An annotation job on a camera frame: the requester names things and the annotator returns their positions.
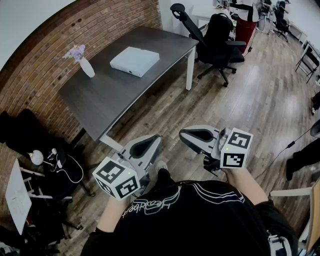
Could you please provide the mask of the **person's black printed shirt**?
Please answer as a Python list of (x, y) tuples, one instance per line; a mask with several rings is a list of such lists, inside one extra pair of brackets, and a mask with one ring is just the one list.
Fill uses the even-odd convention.
[(174, 184), (136, 198), (113, 232), (95, 230), (80, 256), (271, 256), (269, 237), (298, 238), (271, 200), (253, 204), (228, 183)]

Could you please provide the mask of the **black backpack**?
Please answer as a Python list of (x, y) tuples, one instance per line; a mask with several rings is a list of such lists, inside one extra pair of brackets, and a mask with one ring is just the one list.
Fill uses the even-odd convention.
[(225, 42), (229, 40), (230, 32), (233, 30), (233, 22), (226, 14), (213, 14), (204, 35), (205, 45), (212, 49), (224, 46)]

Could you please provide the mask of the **purple flowers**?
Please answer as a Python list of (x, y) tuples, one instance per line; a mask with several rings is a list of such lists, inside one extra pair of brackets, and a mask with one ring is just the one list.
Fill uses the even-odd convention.
[(78, 63), (84, 57), (85, 48), (84, 44), (74, 45), (62, 58), (73, 59)]

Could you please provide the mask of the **black office chair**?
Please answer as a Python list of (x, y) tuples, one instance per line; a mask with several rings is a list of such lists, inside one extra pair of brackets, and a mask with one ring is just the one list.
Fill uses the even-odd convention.
[(245, 61), (241, 48), (246, 47), (244, 41), (232, 40), (229, 35), (229, 40), (225, 42), (224, 46), (210, 48), (206, 46), (204, 42), (205, 34), (202, 33), (200, 28), (191, 20), (189, 15), (185, 11), (185, 6), (181, 3), (174, 3), (170, 10), (173, 16), (183, 23), (185, 28), (189, 31), (192, 39), (197, 40), (196, 45), (197, 62), (200, 61), (204, 64), (210, 64), (210, 67), (203, 71), (197, 76), (200, 80), (204, 75), (209, 73), (211, 70), (216, 69), (220, 72), (224, 79), (224, 87), (227, 87), (229, 81), (224, 73), (225, 69), (229, 69), (232, 73), (236, 73), (237, 69), (229, 66), (231, 63), (242, 63)]
[[(49, 134), (31, 110), (24, 109), (16, 117), (0, 113), (0, 143), (29, 160), (29, 153), (41, 151), (44, 191), (54, 199), (69, 196), (79, 185), (88, 196), (96, 195), (83, 182), (85, 168), (80, 156), (65, 139)], [(57, 154), (48, 159), (53, 148)]]

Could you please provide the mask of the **person's left forearm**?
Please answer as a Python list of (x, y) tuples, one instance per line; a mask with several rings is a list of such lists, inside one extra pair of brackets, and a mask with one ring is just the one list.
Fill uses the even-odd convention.
[(102, 232), (112, 233), (129, 204), (130, 200), (128, 198), (117, 200), (110, 197), (98, 221), (97, 229)]

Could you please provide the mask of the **white board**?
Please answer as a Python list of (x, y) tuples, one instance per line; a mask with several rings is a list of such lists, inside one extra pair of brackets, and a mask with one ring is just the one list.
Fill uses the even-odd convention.
[(5, 199), (15, 227), (18, 233), (22, 235), (32, 201), (27, 192), (17, 158), (11, 169)]

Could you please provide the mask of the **grey belt-worn device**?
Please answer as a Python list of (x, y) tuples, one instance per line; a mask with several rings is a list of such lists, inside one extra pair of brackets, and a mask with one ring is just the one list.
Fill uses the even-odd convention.
[(285, 237), (276, 234), (272, 235), (269, 231), (267, 233), (270, 256), (292, 256), (289, 241)]

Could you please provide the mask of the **person's black trousers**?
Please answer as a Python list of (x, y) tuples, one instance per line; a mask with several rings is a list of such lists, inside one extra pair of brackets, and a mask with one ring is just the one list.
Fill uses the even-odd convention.
[(157, 172), (157, 181), (156, 186), (158, 187), (167, 187), (174, 185), (176, 182), (171, 178), (169, 171), (165, 168), (161, 168)]

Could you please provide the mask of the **person's white shoe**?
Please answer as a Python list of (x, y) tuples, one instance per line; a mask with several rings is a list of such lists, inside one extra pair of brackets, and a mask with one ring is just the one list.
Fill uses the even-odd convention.
[(155, 165), (155, 171), (158, 173), (162, 169), (168, 170), (168, 166), (163, 160), (159, 160)]

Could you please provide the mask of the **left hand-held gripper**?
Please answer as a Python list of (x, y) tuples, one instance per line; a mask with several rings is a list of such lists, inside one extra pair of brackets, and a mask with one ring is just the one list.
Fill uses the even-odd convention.
[(148, 169), (153, 164), (162, 145), (158, 134), (144, 135), (127, 143), (121, 152), (106, 157), (93, 171), (100, 188), (116, 200), (130, 195), (143, 194), (150, 176)]

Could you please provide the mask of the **black folding chair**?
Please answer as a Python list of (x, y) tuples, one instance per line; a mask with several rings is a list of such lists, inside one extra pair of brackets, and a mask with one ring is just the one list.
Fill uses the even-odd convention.
[(297, 71), (298, 69), (302, 70), (302, 72), (308, 78), (306, 82), (308, 83), (319, 66), (320, 61), (318, 60), (318, 58), (313, 54), (312, 51), (307, 50), (296, 64), (295, 71)]

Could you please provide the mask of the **white round lamp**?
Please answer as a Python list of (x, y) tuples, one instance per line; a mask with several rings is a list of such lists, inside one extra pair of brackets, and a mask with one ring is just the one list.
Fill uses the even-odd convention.
[(34, 165), (41, 165), (44, 162), (44, 156), (39, 150), (34, 150), (33, 152), (28, 153), (31, 162)]

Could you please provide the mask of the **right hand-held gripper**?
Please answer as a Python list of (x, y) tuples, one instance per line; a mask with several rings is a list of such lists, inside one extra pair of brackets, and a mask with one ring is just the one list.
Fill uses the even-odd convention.
[(180, 140), (193, 151), (209, 154), (203, 159), (203, 167), (210, 173), (243, 168), (253, 141), (253, 134), (235, 127), (222, 129), (216, 139), (216, 128), (207, 124), (185, 127), (179, 134)]

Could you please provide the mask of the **person's right forearm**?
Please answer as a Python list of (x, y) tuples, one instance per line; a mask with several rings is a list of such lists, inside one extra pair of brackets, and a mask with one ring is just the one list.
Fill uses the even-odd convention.
[(267, 202), (268, 197), (246, 168), (222, 169), (227, 182), (244, 194), (254, 205)]

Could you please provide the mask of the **white box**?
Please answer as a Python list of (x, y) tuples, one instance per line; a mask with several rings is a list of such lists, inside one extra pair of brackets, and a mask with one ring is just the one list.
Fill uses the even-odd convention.
[(129, 46), (109, 64), (116, 70), (142, 78), (159, 60), (160, 55), (157, 52)]

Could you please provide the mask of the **white vase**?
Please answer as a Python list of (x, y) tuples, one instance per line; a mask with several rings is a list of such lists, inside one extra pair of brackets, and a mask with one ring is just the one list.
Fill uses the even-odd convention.
[(95, 76), (93, 67), (85, 57), (80, 59), (79, 64), (88, 77), (93, 78)]

